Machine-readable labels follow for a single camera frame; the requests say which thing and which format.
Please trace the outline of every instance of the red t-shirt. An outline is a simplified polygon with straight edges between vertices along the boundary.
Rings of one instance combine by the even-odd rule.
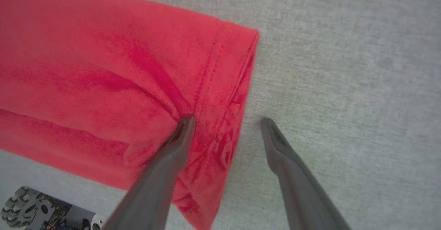
[[[0,148],[129,189],[192,114],[173,203],[216,216],[258,32],[142,0],[0,0]]]

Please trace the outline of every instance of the fabric fold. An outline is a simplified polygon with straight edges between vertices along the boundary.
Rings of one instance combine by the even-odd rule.
[[[0,0],[0,148],[129,189],[192,114],[173,203],[211,228],[258,32],[143,0]]]

